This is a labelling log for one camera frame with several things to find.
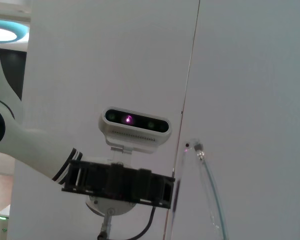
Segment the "cable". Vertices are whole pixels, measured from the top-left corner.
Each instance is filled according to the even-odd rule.
[[[156,210],[156,207],[154,206],[152,208],[152,210],[151,210],[149,222],[145,226],[145,228],[143,229],[143,231],[140,232],[137,236],[134,236],[134,237],[126,239],[126,240],[137,240],[137,239],[141,238],[143,235],[145,235],[145,233],[149,230],[149,228],[150,228],[150,226],[152,224],[152,220],[154,219],[154,215],[155,215],[155,210]]]

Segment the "white panel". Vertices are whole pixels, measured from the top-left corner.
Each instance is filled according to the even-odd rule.
[[[119,107],[168,118],[172,135],[132,166],[171,175],[180,129],[198,0],[46,0],[32,5],[22,101],[25,126],[59,133],[86,156],[109,157],[98,129],[103,109]],[[61,192],[17,162],[9,239],[94,240],[102,218],[85,197]],[[112,239],[135,236],[151,208],[114,217]],[[143,239],[162,239],[157,209]]]
[[[186,96],[181,140],[205,146],[229,239],[300,240],[300,0],[201,1]],[[206,239],[189,188],[173,240]]]

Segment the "purple light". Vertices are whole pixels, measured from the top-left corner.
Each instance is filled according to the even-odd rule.
[[[125,122],[126,122],[127,124],[130,124],[130,123],[132,122],[132,116],[127,116],[127,117],[125,118]]]

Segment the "clear tube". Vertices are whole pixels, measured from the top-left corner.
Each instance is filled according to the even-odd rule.
[[[205,152],[202,143],[198,139],[192,139],[184,143],[185,148],[180,153],[180,161],[176,167],[174,177],[176,179],[176,187],[171,213],[168,217],[166,228],[166,240],[173,240],[173,225],[175,223],[175,216],[177,211],[177,203],[179,198],[179,191],[181,187],[181,180],[184,177],[185,164],[190,161],[195,161],[196,167],[199,169],[200,183],[206,197],[209,208],[210,220],[213,226],[215,240],[228,240],[228,231],[226,220],[223,214],[221,200],[218,194],[216,182],[214,180],[212,171],[209,167],[208,161],[205,157]]]

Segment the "teal ring light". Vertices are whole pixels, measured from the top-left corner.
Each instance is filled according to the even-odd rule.
[[[0,20],[0,29],[13,32],[16,35],[15,39],[10,41],[0,41],[0,44],[16,42],[22,39],[28,33],[29,30],[29,28],[25,25],[13,21],[4,21],[4,20]]]

